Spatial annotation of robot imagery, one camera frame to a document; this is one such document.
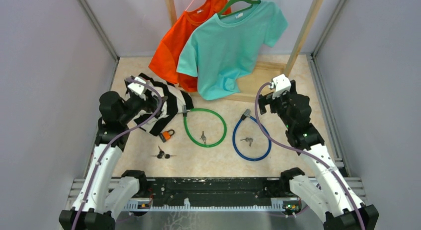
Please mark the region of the green cable lock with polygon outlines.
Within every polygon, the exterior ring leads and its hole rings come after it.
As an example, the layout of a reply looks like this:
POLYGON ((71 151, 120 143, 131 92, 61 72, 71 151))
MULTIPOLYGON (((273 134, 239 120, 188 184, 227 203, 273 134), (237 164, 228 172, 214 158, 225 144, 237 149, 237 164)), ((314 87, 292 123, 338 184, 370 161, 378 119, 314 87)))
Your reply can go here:
POLYGON ((202 148, 213 148, 216 147, 218 145, 220 145, 226 138, 227 135, 227 124, 224 120, 224 118, 217 112, 210 110, 210 109, 206 109, 206 108, 192 108, 192 109, 187 109, 186 105, 182 106, 182 115, 183 115, 183 124, 184 124, 184 129, 185 132, 188 136, 188 138, 197 146, 202 147, 202 148), (188 128, 188 123, 187 123, 187 116, 188 116, 188 112, 207 112, 207 113, 211 113, 212 115, 216 116, 223 124, 223 134, 221 136, 221 138, 212 144, 207 144, 206 143, 206 136, 203 134, 201 135, 201 140, 203 141, 203 143, 200 143, 199 141, 197 141, 192 134, 190 133, 190 130, 188 128))

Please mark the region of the blue cable lock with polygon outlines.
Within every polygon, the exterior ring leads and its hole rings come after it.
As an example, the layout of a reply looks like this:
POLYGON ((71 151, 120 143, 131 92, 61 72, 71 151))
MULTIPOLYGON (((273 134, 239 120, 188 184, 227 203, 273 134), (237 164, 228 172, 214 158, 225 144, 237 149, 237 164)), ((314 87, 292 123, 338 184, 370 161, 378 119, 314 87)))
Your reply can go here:
POLYGON ((264 152, 264 154, 260 157, 248 157, 246 155, 244 155, 240 149, 237 146, 237 142, 236 142, 236 134, 238 132, 239 126, 242 124, 243 121, 245 121, 247 118, 251 119, 254 123, 258 124, 257 119, 255 117, 253 117, 251 115, 251 110, 250 109, 246 109, 243 114, 241 115, 240 119, 238 120, 238 122, 236 123, 234 129, 233 129, 233 133, 232 133, 232 145, 233 148, 235 150, 235 152, 244 160, 247 161, 251 161, 251 162, 257 162, 257 161, 261 161, 263 159, 265 159, 271 152, 272 150, 272 141, 267 138, 268 140, 268 148, 267 150, 264 152))

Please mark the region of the orange padlock with keys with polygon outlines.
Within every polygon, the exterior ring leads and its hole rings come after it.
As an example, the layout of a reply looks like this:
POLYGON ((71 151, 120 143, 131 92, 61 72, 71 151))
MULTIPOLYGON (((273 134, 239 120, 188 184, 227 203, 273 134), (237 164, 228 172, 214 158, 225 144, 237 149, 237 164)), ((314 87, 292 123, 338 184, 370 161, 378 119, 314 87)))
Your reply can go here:
POLYGON ((173 129, 166 130, 161 132, 158 136, 161 139, 163 143, 167 142, 169 139, 171 139, 175 134, 175 131, 173 129))

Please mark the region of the blue lock keys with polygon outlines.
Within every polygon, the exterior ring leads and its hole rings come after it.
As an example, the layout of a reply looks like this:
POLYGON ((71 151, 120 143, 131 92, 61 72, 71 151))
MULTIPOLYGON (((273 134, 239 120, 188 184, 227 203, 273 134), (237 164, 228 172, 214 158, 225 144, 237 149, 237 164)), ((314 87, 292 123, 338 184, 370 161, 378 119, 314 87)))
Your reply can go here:
POLYGON ((241 142, 247 142, 247 143, 248 143, 248 145, 251 147, 251 145, 252 145, 252 143, 253 143, 254 139, 253 139, 253 138, 250 138, 250 137, 246 137, 246 138, 244 138, 244 139, 241 139, 240 141, 241 141, 241 142))

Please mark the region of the green lock keys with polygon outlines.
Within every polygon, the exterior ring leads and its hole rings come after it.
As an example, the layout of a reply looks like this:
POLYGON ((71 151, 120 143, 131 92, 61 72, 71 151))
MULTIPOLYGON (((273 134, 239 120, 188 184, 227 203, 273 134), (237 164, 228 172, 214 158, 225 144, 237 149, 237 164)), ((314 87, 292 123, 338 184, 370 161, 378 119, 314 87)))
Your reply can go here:
POLYGON ((207 144, 207 138, 205 136, 205 132, 202 131, 201 137, 200 139, 202 140, 203 144, 206 145, 207 144))

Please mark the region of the black padlock keys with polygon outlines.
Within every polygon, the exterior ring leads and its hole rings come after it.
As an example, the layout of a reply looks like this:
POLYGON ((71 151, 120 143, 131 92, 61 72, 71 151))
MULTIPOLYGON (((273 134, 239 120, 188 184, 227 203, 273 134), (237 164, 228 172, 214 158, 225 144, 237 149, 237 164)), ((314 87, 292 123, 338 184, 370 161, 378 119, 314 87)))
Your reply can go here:
POLYGON ((151 155, 151 157, 155 157, 157 159, 170 159, 172 157, 176 157, 176 155, 168 154, 160 146, 158 146, 158 153, 151 155))

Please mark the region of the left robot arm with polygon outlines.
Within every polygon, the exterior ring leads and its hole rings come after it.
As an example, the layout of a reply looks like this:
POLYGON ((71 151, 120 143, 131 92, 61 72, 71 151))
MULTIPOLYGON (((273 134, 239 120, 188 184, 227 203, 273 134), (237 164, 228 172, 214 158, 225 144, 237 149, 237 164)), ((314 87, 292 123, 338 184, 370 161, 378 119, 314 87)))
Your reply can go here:
POLYGON ((128 123, 142 110, 160 114, 167 97, 157 91, 130 93, 124 100, 108 91, 99 98, 101 117, 93 158, 83 186, 69 210, 62 210, 59 223, 65 230, 113 230, 116 220, 133 196, 143 197, 149 184, 143 171, 129 170, 117 187, 109 190, 112 173, 125 149, 131 129, 128 123))

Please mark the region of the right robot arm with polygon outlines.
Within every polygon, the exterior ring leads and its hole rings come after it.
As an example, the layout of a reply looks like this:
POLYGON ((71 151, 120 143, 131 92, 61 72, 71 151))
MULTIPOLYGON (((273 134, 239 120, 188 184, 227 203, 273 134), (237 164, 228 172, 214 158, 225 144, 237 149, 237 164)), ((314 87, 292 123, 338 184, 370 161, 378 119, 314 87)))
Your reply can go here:
POLYGON ((329 155, 324 139, 310 122, 309 97, 296 91, 273 92, 255 98, 256 115, 277 114, 285 124, 288 145, 276 142, 296 152, 312 169, 319 186, 311 183, 298 167, 281 173, 280 191, 285 196, 300 197, 318 216, 326 230, 373 230, 379 213, 367 205, 346 183, 329 155))

